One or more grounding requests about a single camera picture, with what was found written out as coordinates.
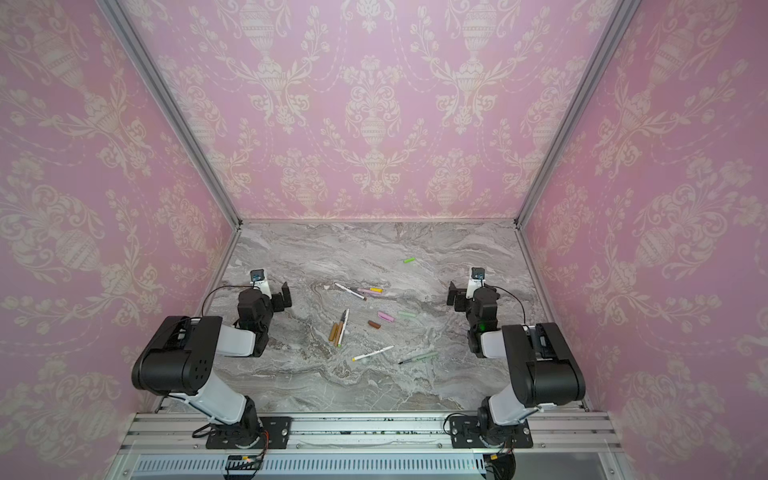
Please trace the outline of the pale green fountain pen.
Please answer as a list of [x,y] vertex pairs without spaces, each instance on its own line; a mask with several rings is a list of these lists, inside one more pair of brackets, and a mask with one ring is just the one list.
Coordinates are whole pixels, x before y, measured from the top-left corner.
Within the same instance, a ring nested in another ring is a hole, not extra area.
[[414,356],[412,358],[408,358],[408,359],[402,360],[402,361],[398,362],[398,365],[405,365],[405,364],[420,362],[420,361],[424,361],[424,360],[427,360],[427,359],[434,358],[436,356],[438,356],[438,352],[424,353],[424,354],[421,354],[421,355],[418,355],[418,356]]

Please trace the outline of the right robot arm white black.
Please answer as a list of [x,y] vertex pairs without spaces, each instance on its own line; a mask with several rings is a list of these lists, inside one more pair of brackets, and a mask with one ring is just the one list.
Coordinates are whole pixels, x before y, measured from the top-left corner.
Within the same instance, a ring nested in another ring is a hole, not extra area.
[[557,324],[501,326],[499,298],[496,288],[472,279],[465,288],[450,283],[446,304],[465,315],[471,353],[507,363],[507,385],[477,410],[477,436],[490,447],[528,448],[528,419],[548,407],[583,400],[586,380]]

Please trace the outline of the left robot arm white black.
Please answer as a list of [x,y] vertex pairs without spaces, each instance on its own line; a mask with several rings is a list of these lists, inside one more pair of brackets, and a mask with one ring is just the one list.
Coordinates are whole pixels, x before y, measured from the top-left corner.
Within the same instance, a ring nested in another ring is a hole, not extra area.
[[285,449],[292,419],[260,417],[254,400],[230,387],[213,364],[216,356],[260,357],[274,315],[291,306],[286,283],[273,293],[259,278],[240,292],[233,326],[220,316],[169,316],[135,361],[132,384],[201,413],[207,424],[192,436],[205,439],[208,449]]

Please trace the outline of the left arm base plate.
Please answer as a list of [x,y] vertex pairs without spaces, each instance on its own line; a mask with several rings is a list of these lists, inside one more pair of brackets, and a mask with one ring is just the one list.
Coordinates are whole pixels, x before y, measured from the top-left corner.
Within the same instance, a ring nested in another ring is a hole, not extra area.
[[205,448],[208,450],[256,449],[268,450],[287,448],[292,418],[288,416],[260,417],[253,431],[244,427],[213,427]]

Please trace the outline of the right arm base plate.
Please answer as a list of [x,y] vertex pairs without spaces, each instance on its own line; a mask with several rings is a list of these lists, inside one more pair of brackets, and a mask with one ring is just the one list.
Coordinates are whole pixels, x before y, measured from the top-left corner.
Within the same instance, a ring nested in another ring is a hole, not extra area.
[[529,449],[534,446],[528,422],[509,426],[490,424],[483,429],[477,416],[450,414],[444,419],[443,430],[450,436],[454,449],[503,450]]

